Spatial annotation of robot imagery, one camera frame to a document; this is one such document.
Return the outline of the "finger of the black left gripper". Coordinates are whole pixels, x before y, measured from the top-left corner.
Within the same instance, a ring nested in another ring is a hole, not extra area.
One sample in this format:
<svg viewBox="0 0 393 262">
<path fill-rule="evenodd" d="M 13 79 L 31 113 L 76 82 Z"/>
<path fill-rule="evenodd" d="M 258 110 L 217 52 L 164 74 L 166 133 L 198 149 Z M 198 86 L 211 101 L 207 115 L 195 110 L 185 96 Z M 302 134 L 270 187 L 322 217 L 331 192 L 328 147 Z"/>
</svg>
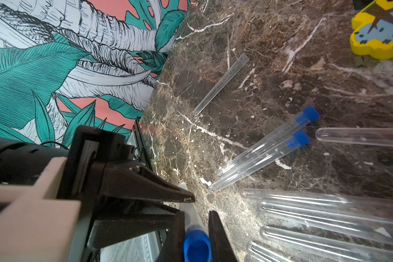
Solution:
<svg viewBox="0 0 393 262">
<path fill-rule="evenodd" d="M 118 199 L 195 202 L 195 195 L 192 192 L 163 180 L 152 170 L 134 160 L 108 163 L 103 171 L 99 193 Z"/>
<path fill-rule="evenodd" d="M 99 250 L 113 244 L 163 229 L 169 229 L 177 211 L 164 214 L 102 214 L 92 224 L 87 247 Z"/>
</svg>

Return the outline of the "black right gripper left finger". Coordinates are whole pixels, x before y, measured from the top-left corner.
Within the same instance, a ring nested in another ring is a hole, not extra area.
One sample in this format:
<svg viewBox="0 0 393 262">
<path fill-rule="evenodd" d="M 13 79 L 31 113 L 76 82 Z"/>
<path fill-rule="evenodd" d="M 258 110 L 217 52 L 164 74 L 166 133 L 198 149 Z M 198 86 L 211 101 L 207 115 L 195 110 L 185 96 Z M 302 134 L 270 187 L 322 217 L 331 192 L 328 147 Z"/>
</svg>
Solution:
<svg viewBox="0 0 393 262">
<path fill-rule="evenodd" d="M 184 222 L 184 212 L 177 212 L 156 262 L 184 262 Z"/>
</svg>

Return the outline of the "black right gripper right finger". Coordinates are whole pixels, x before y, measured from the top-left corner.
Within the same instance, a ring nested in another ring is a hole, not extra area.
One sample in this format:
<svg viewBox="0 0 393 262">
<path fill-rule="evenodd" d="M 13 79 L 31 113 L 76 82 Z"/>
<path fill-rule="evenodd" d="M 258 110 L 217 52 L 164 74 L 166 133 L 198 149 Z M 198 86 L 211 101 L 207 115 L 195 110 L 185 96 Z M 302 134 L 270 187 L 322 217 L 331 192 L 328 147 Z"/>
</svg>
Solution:
<svg viewBox="0 0 393 262">
<path fill-rule="evenodd" d="M 209 241 L 213 262 L 238 261 L 216 211 L 209 212 Z"/>
</svg>

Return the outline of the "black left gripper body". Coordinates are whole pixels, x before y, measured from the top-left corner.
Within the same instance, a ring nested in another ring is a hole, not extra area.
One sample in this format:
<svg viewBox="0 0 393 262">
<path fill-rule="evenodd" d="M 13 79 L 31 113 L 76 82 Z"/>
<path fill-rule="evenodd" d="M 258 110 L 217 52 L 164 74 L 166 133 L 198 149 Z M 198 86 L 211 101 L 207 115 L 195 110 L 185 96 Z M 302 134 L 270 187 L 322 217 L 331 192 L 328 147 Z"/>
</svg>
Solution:
<svg viewBox="0 0 393 262">
<path fill-rule="evenodd" d="M 143 167 L 135 156 L 135 146 L 124 142 L 121 134 L 89 126 L 79 126 L 74 134 L 62 180 L 59 200 L 79 200 L 85 210 L 142 210 L 141 200 L 101 193 L 105 179 L 124 174 L 130 167 L 135 172 Z"/>
</svg>

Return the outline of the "test tube with blue stopper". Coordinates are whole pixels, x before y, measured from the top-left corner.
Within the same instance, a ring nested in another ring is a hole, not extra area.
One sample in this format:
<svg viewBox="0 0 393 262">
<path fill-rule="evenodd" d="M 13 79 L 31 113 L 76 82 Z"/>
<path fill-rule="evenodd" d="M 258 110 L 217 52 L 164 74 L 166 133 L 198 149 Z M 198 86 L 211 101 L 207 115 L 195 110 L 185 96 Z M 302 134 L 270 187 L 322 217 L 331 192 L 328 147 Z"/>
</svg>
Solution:
<svg viewBox="0 0 393 262">
<path fill-rule="evenodd" d="M 253 241 L 247 244 L 247 252 L 258 262 L 291 262 L 290 259 Z"/>
<path fill-rule="evenodd" d="M 180 203 L 184 212 L 184 260 L 186 262 L 211 262 L 209 236 L 194 203 Z"/>
<path fill-rule="evenodd" d="M 338 214 L 303 207 L 259 202 L 260 212 L 275 218 L 357 238 L 393 245 L 393 220 Z"/>
<path fill-rule="evenodd" d="M 244 188 L 240 194 L 244 199 L 297 207 L 314 207 L 320 210 L 393 211 L 393 200 L 390 199 L 254 188 Z"/>
<path fill-rule="evenodd" d="M 310 142 L 311 140 L 307 134 L 303 130 L 300 130 L 285 138 L 277 145 L 266 150 L 261 150 L 260 153 L 252 154 L 248 160 L 244 160 L 242 163 L 232 164 L 231 167 L 227 167 L 222 172 L 218 181 L 209 186 L 209 193 L 216 193 L 231 186 Z"/>
<path fill-rule="evenodd" d="M 393 262 L 393 251 L 297 233 L 269 226 L 260 228 L 263 239 L 338 262 Z"/>
<path fill-rule="evenodd" d="M 245 152 L 238 155 L 225 167 L 220 168 L 217 176 L 223 176 L 236 166 L 244 165 L 252 158 L 275 146 L 283 139 L 301 130 L 304 126 L 320 118 L 319 112 L 311 105 L 296 114 L 292 119 L 277 127 L 267 136 L 248 148 Z"/>
<path fill-rule="evenodd" d="M 393 128 L 320 128 L 322 142 L 393 147 Z"/>
</svg>

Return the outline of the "clear test tube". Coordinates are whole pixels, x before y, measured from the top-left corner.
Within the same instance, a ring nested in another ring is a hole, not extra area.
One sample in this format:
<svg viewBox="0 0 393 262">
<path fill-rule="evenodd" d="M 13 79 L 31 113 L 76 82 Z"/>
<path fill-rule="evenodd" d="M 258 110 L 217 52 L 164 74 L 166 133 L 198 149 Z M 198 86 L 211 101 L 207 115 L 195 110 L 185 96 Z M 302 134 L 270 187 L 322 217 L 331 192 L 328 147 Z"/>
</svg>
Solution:
<svg viewBox="0 0 393 262">
<path fill-rule="evenodd" d="M 230 69 L 221 77 L 216 85 L 208 92 L 208 94 L 202 99 L 202 101 L 193 110 L 195 115 L 199 115 L 208 104 L 220 93 L 221 90 L 231 81 L 231 79 L 237 75 L 242 67 L 249 61 L 249 57 L 243 53 L 236 62 L 231 66 Z"/>
</svg>

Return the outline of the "yellow butterfly toy block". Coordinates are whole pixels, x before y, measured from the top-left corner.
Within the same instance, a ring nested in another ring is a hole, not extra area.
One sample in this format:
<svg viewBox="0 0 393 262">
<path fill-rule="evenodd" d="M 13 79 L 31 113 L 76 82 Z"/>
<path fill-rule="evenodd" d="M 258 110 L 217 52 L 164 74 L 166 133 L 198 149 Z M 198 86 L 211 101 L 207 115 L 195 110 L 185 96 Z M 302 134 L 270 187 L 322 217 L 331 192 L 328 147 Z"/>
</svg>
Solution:
<svg viewBox="0 0 393 262">
<path fill-rule="evenodd" d="M 352 18 L 351 50 L 356 55 L 393 59 L 393 1 L 376 0 Z"/>
</svg>

